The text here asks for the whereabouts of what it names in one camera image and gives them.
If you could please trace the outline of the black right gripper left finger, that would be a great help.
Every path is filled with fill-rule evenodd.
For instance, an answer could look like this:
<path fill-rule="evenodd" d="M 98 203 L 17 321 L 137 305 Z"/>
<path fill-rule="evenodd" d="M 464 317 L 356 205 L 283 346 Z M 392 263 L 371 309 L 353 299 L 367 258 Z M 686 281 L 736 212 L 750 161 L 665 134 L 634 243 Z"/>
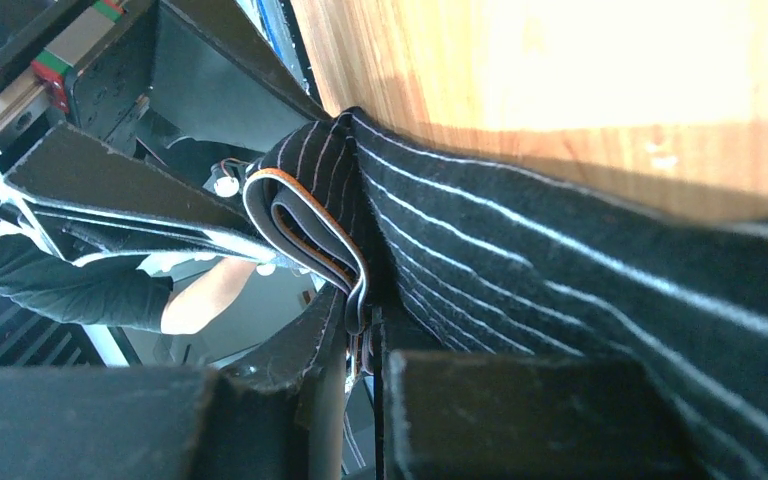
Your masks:
<path fill-rule="evenodd" d="M 346 299 L 224 368 L 0 368 L 0 479 L 336 479 Z"/>

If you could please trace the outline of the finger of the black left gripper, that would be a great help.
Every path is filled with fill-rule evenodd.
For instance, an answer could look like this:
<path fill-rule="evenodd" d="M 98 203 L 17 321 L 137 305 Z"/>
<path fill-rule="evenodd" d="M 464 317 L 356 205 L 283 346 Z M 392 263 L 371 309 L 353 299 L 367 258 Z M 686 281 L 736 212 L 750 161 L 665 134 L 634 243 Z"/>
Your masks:
<path fill-rule="evenodd" d="M 192 243 L 199 252 L 260 262 L 278 258 L 240 207 L 65 122 L 37 141 L 4 181 L 45 213 L 157 233 Z"/>

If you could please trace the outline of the black pinstriped underwear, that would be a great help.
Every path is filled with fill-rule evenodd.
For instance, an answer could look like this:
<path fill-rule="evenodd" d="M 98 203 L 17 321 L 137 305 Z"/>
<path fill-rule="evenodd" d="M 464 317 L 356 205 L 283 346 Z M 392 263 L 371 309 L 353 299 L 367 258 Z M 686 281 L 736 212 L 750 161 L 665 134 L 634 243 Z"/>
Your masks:
<path fill-rule="evenodd" d="M 768 478 L 768 219 L 700 226 L 517 166 L 440 152 L 352 108 L 241 190 L 357 335 L 389 293 L 461 351 L 640 361 L 718 478 Z"/>

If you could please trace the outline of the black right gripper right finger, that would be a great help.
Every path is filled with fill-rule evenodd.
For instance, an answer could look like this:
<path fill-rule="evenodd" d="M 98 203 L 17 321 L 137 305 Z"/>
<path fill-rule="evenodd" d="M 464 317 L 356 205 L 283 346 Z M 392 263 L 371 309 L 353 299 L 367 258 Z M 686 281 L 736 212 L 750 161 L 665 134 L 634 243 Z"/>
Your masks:
<path fill-rule="evenodd" d="M 701 479 L 641 366 L 447 350 L 403 308 L 376 330 L 382 479 Z"/>

